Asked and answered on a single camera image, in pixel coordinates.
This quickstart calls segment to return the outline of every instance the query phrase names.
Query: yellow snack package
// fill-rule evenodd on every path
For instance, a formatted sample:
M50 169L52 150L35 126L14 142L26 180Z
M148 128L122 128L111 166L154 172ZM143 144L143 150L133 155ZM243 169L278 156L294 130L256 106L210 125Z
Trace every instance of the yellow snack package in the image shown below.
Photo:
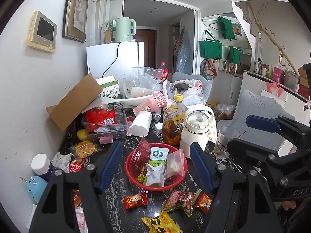
M164 210L158 217L142 218L142 222L149 227L149 233L182 233L173 219Z

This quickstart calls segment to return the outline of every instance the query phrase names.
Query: red plastic basket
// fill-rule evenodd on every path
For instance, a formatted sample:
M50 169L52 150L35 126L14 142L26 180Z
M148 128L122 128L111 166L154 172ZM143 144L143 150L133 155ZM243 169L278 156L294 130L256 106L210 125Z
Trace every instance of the red plastic basket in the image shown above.
M164 144L164 143L150 143L150 145L155 146L155 147L168 148L169 154L178 150L174 146ZM127 158L125 160L125 173L134 185L136 185L142 189L148 190L148 191L164 191L164 190L169 190L170 188L177 186L185 178L185 176L174 175L170 178L173 181L173 183L171 185L164 186L164 187L147 187L147 186L144 186L143 184L141 184L137 181L137 179L136 179L137 176L134 175L133 169L131 169L131 167L130 167L130 161L131 161L131 157L132 157L133 152L134 152L134 150L132 150L130 152L130 154L127 156ZM183 168L185 170L185 173L187 174L188 164L187 164L187 160L185 157L184 157L184 162L183 162Z

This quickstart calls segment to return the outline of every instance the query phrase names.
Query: yellow fruit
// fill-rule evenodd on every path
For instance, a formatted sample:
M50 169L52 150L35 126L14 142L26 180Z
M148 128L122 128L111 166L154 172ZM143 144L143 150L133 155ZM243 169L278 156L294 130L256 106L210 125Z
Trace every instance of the yellow fruit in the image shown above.
M86 129L81 129L77 132L77 137L83 141L83 140L87 140L87 135L88 135L88 132Z

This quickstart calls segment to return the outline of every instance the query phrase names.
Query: green bag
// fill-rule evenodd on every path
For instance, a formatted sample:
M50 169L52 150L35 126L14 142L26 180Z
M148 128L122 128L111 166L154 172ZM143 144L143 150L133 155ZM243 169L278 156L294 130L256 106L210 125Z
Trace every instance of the green bag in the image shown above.
M216 40L207 30L205 32L206 40L199 41L200 54L206 59L221 59L222 58L222 43ZM208 33L213 39L207 39Z
M234 32L232 23L229 19L218 17L218 24L219 29L212 27L213 29L220 31L224 39L232 40L234 38Z
M227 56L227 59L229 62L233 64L240 64L240 52L242 52L241 49L237 47L230 46L230 50Z

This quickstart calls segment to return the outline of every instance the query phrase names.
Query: refrigerator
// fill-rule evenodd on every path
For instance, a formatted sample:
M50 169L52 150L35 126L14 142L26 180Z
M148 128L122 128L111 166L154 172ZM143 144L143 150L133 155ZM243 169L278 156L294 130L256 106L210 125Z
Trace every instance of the refrigerator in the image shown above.
M95 79L113 75L116 80L132 67L144 66L144 42L120 42L86 48L88 72Z

